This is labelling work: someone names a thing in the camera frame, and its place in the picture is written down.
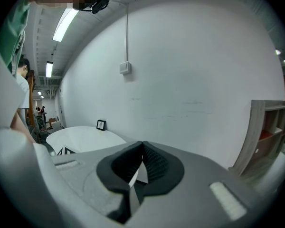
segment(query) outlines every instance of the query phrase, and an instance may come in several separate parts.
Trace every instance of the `picture frame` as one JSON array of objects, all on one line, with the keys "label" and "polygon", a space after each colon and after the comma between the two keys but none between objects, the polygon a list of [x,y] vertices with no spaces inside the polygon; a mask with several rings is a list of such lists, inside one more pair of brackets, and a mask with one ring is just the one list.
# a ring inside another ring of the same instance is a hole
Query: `picture frame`
[{"label": "picture frame", "polygon": [[98,130],[105,131],[105,125],[106,125],[106,121],[98,120],[98,121],[97,121],[96,128],[97,128]]}]

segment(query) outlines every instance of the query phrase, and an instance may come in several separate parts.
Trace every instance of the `electrical box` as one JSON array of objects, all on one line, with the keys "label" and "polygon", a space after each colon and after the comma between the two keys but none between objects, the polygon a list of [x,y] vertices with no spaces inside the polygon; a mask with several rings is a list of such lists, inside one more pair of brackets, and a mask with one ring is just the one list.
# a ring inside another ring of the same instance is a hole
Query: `electrical box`
[{"label": "electrical box", "polygon": [[124,62],[124,63],[120,64],[119,65],[119,73],[123,74],[123,75],[131,73],[131,63]]}]

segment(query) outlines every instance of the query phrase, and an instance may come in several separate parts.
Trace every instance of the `bookshelf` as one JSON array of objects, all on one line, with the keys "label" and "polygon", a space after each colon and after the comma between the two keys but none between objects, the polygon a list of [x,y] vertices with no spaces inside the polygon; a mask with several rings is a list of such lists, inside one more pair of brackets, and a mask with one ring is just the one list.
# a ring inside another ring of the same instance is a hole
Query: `bookshelf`
[{"label": "bookshelf", "polygon": [[252,100],[246,138],[230,171],[255,180],[274,162],[285,139],[285,101]]}]

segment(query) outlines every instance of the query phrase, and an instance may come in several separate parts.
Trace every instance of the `black frame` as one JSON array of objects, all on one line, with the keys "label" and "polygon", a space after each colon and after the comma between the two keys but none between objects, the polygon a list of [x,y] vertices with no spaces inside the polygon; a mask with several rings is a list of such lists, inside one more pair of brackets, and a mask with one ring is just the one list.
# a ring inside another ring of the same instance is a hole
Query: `black frame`
[{"label": "black frame", "polygon": [[[104,123],[104,128],[103,128],[103,129],[98,128],[98,123],[99,123],[99,122],[103,122],[103,123]],[[96,128],[97,128],[98,130],[105,131],[105,126],[106,126],[106,121],[104,121],[104,120],[97,120]]]}]

